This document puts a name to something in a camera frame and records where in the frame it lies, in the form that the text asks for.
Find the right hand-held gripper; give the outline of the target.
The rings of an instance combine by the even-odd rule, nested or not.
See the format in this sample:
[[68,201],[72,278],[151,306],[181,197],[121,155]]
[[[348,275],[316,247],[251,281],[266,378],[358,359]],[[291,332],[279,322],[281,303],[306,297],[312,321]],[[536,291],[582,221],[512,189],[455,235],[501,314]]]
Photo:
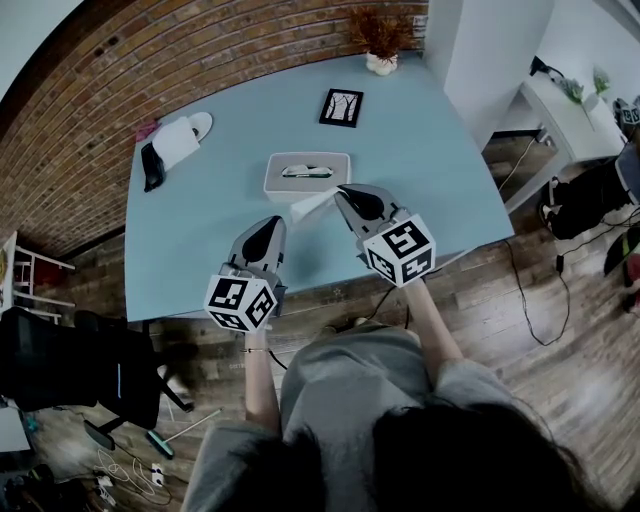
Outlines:
[[357,237],[359,258],[398,288],[435,267],[436,243],[422,218],[386,189],[366,184],[340,185],[335,202]]

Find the white tissue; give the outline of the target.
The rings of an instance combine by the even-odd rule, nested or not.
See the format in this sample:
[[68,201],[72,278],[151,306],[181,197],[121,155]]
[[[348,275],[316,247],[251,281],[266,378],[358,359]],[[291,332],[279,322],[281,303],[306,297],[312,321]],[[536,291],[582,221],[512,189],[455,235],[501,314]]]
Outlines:
[[304,164],[287,166],[281,172],[283,178],[328,179],[332,175],[333,170],[329,167],[317,167]]
[[308,198],[293,203],[289,208],[292,223],[298,224],[315,211],[324,209],[333,204],[334,196],[338,192],[339,189],[334,187],[325,192],[314,194]]

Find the white rectangular tray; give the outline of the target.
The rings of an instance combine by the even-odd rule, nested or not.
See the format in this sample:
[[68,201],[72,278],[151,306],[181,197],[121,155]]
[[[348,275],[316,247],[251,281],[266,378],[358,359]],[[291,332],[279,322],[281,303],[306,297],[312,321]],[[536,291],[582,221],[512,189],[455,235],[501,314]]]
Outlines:
[[[328,179],[283,178],[282,170],[290,165],[324,166],[333,170]],[[351,182],[351,158],[346,153],[288,152],[270,156],[263,190],[275,203],[295,203],[338,185]]]

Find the white shelf rack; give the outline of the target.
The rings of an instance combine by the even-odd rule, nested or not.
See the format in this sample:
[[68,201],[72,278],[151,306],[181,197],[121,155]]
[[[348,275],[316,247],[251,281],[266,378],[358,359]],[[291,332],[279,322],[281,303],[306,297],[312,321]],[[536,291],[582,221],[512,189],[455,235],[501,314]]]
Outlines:
[[62,315],[35,308],[38,303],[74,308],[75,304],[56,299],[44,298],[34,293],[36,286],[36,266],[46,263],[56,270],[74,271],[76,267],[31,250],[17,243],[18,232],[7,239],[0,248],[0,318],[12,307],[24,309],[42,319],[58,325]]

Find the white lumpy vase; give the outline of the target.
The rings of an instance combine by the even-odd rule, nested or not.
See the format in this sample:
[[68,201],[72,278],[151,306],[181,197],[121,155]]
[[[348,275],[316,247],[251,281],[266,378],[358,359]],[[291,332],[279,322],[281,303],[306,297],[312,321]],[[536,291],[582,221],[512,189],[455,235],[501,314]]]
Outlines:
[[380,58],[370,52],[366,53],[366,68],[378,76],[388,76],[398,67],[398,55]]

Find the black desk device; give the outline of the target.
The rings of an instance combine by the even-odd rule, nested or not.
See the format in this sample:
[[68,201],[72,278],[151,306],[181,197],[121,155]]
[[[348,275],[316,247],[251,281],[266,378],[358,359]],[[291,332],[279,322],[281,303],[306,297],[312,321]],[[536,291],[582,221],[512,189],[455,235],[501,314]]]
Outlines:
[[546,64],[538,56],[535,56],[533,58],[529,68],[529,75],[531,77],[535,76],[536,74],[546,75],[554,83],[558,83],[565,78],[562,72],[560,72],[555,67]]

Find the black office chair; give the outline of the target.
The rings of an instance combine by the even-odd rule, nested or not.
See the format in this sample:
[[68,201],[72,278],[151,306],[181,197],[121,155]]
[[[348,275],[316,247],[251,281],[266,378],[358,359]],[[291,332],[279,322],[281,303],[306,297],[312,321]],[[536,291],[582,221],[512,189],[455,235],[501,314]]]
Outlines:
[[101,405],[114,419],[101,426],[86,421],[84,429],[113,450],[111,433],[123,424],[155,429],[161,396],[193,410],[171,389],[171,375],[158,371],[196,352],[185,343],[156,350],[149,322],[133,330],[124,319],[78,311],[68,327],[12,307],[0,316],[0,396],[24,412]]

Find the green head broom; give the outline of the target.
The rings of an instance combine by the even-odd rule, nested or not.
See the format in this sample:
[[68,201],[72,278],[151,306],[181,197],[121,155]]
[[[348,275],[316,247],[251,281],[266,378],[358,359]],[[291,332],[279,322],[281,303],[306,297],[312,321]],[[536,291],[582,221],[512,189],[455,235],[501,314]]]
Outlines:
[[174,450],[171,447],[172,441],[198,428],[200,425],[205,424],[207,421],[217,417],[224,410],[225,410],[224,407],[220,407],[214,410],[213,412],[211,412],[210,414],[208,414],[207,416],[204,416],[198,421],[193,422],[192,424],[188,425],[187,427],[183,428],[182,430],[178,431],[177,433],[169,437],[163,437],[159,433],[157,433],[155,430],[149,430],[146,432],[146,439],[161,455],[163,455],[168,460],[172,460],[174,458]]

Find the person's right forearm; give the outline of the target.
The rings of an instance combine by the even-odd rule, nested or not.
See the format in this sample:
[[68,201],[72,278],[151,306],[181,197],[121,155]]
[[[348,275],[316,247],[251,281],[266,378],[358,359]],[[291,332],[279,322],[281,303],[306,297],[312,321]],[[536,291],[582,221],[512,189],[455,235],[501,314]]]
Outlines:
[[446,326],[424,280],[416,279],[402,289],[413,318],[430,384],[436,389],[449,363],[464,359]]

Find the red box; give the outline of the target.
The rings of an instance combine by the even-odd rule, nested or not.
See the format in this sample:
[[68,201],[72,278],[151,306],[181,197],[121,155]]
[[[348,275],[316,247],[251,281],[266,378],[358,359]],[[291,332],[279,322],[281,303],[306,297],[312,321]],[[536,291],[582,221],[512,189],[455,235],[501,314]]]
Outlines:
[[36,259],[34,264],[34,286],[56,286],[64,280],[65,270],[57,264]]

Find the black green chair base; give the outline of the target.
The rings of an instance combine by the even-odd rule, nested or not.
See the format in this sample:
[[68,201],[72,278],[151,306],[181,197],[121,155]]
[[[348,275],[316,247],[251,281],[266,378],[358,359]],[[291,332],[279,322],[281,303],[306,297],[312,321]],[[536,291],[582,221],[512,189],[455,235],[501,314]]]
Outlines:
[[640,227],[631,227],[614,240],[604,261],[604,275],[608,276],[632,254],[640,254]]

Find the white side table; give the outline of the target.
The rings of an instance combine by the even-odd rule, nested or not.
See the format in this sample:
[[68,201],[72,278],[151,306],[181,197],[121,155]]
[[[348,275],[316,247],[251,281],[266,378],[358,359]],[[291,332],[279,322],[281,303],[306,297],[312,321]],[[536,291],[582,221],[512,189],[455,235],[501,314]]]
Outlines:
[[565,167],[615,157],[625,145],[623,134],[603,101],[587,112],[540,73],[527,78],[520,92],[541,120],[557,152],[505,202],[508,213],[518,209]]

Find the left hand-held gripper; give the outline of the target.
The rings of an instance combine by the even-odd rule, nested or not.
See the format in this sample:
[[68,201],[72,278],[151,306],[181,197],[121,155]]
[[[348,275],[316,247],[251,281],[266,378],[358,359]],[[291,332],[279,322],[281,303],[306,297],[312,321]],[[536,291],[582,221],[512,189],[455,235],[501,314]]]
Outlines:
[[223,329],[256,333],[280,314],[286,287],[278,275],[287,228],[280,216],[267,217],[242,233],[228,259],[211,276],[204,311]]

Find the beige trousers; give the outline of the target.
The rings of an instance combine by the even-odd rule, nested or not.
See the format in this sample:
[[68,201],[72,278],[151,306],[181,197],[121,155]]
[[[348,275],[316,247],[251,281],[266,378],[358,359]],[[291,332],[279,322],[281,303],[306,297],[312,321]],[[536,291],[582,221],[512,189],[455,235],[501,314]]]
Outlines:
[[353,328],[352,327],[352,322],[353,321],[351,321],[349,323],[346,323],[344,325],[338,325],[338,326],[328,325],[328,326],[333,326],[336,329],[337,333],[335,335],[344,334],[344,333],[352,331],[352,330],[362,331],[362,330],[372,330],[372,329],[377,329],[377,328],[382,327],[381,323],[379,323],[377,321],[374,321],[374,320],[371,320],[371,319],[368,319],[368,321],[365,324],[363,324],[363,325],[361,325],[359,327]]

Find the black pouch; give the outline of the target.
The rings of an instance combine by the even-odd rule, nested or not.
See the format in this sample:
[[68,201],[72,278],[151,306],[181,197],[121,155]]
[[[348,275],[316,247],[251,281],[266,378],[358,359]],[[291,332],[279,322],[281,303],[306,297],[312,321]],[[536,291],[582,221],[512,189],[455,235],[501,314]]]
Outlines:
[[141,148],[141,161],[144,171],[144,192],[148,193],[164,183],[164,164],[152,143]]

